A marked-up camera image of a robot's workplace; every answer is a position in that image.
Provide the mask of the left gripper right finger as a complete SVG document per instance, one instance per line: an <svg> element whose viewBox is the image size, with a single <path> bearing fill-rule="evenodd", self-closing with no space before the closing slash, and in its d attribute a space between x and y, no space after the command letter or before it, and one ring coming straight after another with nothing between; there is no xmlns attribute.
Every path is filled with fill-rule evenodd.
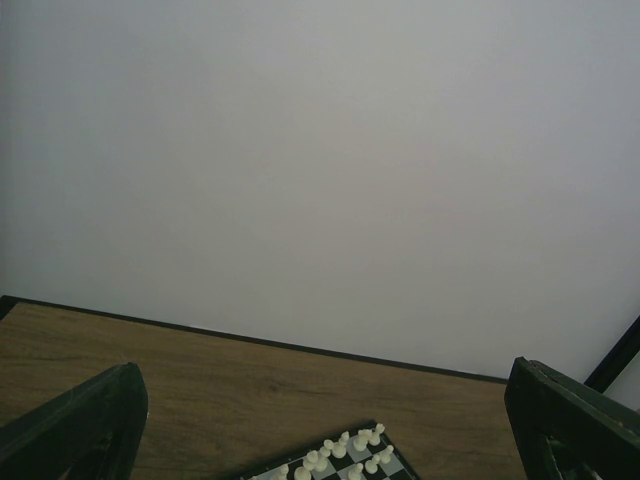
<svg viewBox="0 0 640 480"><path fill-rule="evenodd" d="M539 361L514 360L505 408L529 479L637 479L639 414Z"/></svg>

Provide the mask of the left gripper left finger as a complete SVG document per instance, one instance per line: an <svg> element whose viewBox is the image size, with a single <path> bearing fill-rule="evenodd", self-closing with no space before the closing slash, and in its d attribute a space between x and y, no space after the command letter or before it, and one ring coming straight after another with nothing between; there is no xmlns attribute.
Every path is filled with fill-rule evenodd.
<svg viewBox="0 0 640 480"><path fill-rule="evenodd" d="M1 477L128 479L147 418L139 367L110 367L1 427Z"/></svg>

